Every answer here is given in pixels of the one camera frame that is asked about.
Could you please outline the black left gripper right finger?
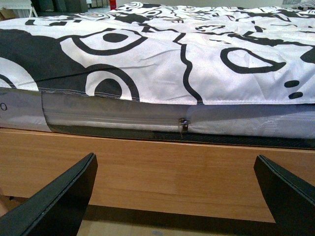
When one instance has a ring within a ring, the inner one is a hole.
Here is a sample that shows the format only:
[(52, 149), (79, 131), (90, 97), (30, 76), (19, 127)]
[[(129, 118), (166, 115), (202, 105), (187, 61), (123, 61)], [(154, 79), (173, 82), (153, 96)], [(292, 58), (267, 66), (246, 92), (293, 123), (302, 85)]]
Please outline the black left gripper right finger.
[(315, 234), (315, 187), (259, 155), (254, 172), (263, 198), (285, 236)]

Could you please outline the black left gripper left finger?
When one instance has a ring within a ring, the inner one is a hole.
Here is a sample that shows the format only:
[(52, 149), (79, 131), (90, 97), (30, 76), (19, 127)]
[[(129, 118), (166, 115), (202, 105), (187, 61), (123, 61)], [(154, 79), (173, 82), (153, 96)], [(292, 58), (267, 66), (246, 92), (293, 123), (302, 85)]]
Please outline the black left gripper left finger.
[(91, 199), (98, 163), (90, 153), (0, 218), (2, 236), (75, 236)]

